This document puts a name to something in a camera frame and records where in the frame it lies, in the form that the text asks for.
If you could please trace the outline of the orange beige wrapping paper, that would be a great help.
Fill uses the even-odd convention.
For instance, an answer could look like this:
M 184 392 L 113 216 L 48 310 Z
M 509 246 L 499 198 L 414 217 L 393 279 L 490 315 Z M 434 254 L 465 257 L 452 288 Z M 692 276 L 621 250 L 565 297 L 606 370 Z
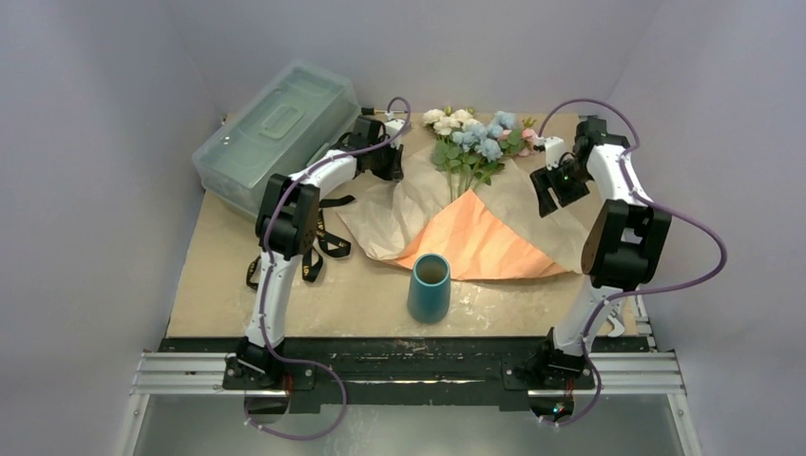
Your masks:
M 356 200 L 336 213 L 368 258 L 411 269 L 436 254 L 463 281 L 580 273 L 587 228 L 567 210 L 541 217 L 518 161 L 507 160 L 491 185 L 452 199 L 433 150 L 428 144 L 405 153 L 400 182 L 361 176 L 344 185 Z

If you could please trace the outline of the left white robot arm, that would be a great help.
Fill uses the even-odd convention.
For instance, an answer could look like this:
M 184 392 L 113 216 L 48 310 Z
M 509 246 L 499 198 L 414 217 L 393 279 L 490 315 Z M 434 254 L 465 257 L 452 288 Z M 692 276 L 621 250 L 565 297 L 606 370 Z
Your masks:
M 401 181 L 401 139 L 408 119 L 382 122 L 359 117 L 352 131 L 328 146 L 321 158 L 290 176 L 270 177 L 255 232 L 259 239 L 256 304 L 244 336 L 225 359 L 226 390 L 289 388 L 302 363 L 283 353 L 293 274 L 317 239 L 320 203 L 343 183 L 370 172 L 384 181 Z

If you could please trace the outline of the orange flower bouquet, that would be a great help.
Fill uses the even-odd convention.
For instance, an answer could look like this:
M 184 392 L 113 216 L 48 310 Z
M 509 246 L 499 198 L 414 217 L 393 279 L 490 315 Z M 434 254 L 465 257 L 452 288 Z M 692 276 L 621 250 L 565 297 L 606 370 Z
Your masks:
M 532 155 L 545 143 L 534 130 L 534 119 L 507 111 L 495 112 L 484 123 L 471 109 L 435 108 L 423 114 L 422 124 L 436 138 L 432 163 L 446 176 L 451 201 L 490 185 L 505 160 Z

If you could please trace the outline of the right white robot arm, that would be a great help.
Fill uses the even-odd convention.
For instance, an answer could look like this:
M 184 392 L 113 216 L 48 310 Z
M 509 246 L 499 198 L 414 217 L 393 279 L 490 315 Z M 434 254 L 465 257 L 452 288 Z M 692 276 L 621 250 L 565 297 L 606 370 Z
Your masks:
M 646 203 L 625 160 L 630 143 L 609 133 L 605 120 L 579 122 L 568 153 L 556 140 L 545 139 L 542 146 L 547 164 L 530 175 L 541 217 L 587 196 L 589 182 L 596 184 L 602 199 L 581 253 L 583 287 L 536 353 L 512 370 L 530 388 L 560 389 L 588 369 L 586 357 L 596 335 L 622 307 L 626 293 L 654 276 L 671 216 Z

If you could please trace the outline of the translucent plastic storage box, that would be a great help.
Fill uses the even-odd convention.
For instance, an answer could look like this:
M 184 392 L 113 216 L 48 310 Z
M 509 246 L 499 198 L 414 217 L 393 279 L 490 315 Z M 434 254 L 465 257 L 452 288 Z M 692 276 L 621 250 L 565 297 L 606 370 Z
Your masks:
M 206 192 L 254 218 L 268 178 L 321 158 L 358 113 L 350 79 L 294 61 L 230 116 L 192 162 Z

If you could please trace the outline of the black gold lettered ribbon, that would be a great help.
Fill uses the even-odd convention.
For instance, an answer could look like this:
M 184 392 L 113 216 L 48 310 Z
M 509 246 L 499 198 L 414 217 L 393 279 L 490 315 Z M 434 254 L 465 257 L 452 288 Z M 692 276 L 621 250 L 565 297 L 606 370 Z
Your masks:
M 355 197 L 347 195 L 340 199 L 322 199 L 319 202 L 317 213 L 316 241 L 318 250 L 312 241 L 305 241 L 302 244 L 296 241 L 297 227 L 287 225 L 283 212 L 270 230 L 270 249 L 275 251 L 280 257 L 287 251 L 294 255 L 302 255 L 301 277 L 306 282 L 316 282 L 322 271 L 324 258 L 344 258 L 352 252 L 352 243 L 342 237 L 336 236 L 326 229 L 324 210 L 344 206 L 355 201 Z

